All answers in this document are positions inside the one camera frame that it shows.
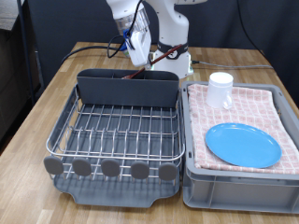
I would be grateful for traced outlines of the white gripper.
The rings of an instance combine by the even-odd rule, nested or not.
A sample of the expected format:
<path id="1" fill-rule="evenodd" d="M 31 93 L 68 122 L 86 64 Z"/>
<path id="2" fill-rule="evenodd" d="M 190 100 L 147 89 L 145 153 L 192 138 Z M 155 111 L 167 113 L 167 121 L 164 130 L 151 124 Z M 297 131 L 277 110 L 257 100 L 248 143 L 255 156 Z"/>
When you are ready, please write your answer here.
<path id="1" fill-rule="evenodd" d="M 148 63 L 150 44 L 150 32 L 133 32 L 126 40 L 130 59 L 135 67 Z"/>

